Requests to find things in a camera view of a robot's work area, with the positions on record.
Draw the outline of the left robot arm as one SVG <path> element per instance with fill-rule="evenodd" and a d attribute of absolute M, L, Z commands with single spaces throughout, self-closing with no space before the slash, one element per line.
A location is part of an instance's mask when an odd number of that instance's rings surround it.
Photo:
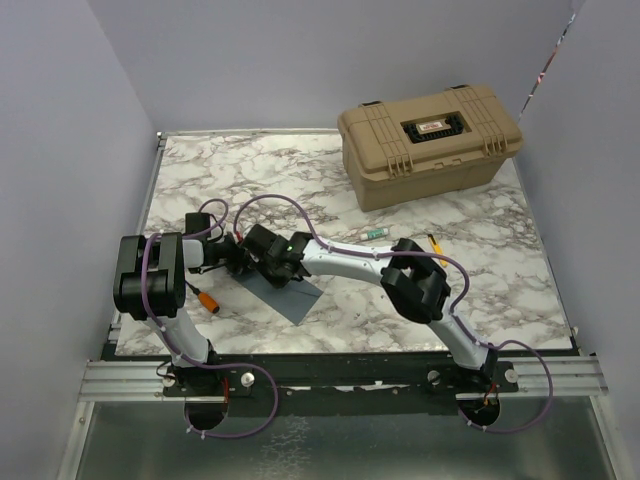
<path fill-rule="evenodd" d="M 218 355 L 185 308 L 187 292 L 192 291 L 209 312 L 219 310 L 213 300 L 188 284 L 186 272 L 204 274 L 224 268 L 241 274 L 249 267 L 249 256 L 232 233 L 211 234 L 216 226 L 213 219 L 212 214 L 192 212 L 185 215 L 184 233 L 155 240 L 142 235 L 120 240 L 113 284 L 116 309 L 152 328 L 170 351 L 167 372 L 161 378 L 175 395 L 226 395 L 229 391 L 229 375 L 215 365 Z M 190 364 L 185 357 L 195 362 Z"/>

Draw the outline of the grey blue envelope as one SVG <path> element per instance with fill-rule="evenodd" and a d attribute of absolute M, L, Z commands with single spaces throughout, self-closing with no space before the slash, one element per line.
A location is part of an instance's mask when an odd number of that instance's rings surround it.
<path fill-rule="evenodd" d="M 303 322 L 323 295 L 321 289 L 306 280 L 292 281 L 283 288 L 275 288 L 259 273 L 251 272 L 239 276 L 237 281 L 296 326 Z"/>

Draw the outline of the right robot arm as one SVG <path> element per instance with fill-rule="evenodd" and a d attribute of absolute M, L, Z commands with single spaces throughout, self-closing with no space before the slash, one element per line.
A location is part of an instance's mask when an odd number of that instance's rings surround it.
<path fill-rule="evenodd" d="M 274 287 L 312 276 L 335 276 L 381 287 L 404 319 L 429 327 L 445 344 L 461 383 L 481 391 L 496 376 L 497 354 L 456 311 L 444 269 L 416 242 L 362 247 L 296 232 L 289 239 L 255 225 L 240 242 Z"/>

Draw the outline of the green white glue stick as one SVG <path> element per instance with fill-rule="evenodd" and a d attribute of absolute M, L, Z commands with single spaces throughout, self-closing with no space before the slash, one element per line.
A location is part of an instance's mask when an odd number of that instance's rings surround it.
<path fill-rule="evenodd" d="M 376 228 L 372 230 L 368 230 L 359 235 L 361 241 L 372 241 L 381 238 L 386 238 L 390 233 L 390 230 L 386 227 Z"/>

